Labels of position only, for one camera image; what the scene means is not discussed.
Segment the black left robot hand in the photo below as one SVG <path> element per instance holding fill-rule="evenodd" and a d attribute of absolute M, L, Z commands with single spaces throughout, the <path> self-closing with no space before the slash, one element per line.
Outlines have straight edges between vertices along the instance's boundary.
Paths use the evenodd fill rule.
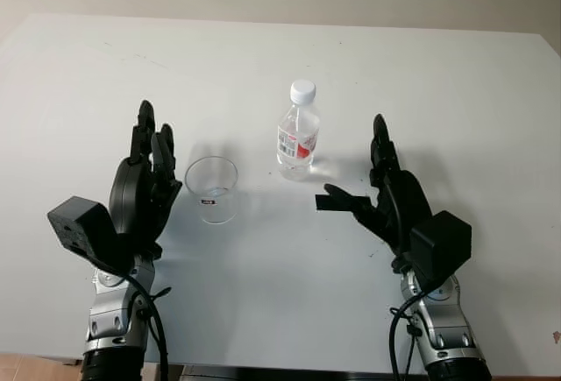
<path fill-rule="evenodd" d="M 174 171 L 172 127 L 164 123 L 157 130 L 153 106 L 144 100 L 132 129 L 130 155 L 117 168 L 109 202 L 117 238 L 134 255 L 161 258 L 157 240 L 181 189 Z"/>

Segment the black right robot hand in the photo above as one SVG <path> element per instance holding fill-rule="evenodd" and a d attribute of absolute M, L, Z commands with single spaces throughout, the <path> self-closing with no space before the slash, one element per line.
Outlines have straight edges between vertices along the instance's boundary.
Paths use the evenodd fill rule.
<path fill-rule="evenodd" d="M 316 196 L 316 209 L 352 213 L 358 223 L 394 253 L 393 272 L 406 272 L 412 267 L 407 258 L 409 234 L 417 223 L 431 218 L 432 212 L 418 179 L 400 167 L 394 142 L 381 114 L 373 120 L 370 158 L 370 185 L 378 189 L 376 205 L 365 196 L 352 195 L 326 183 L 323 185 L 325 193 Z"/>

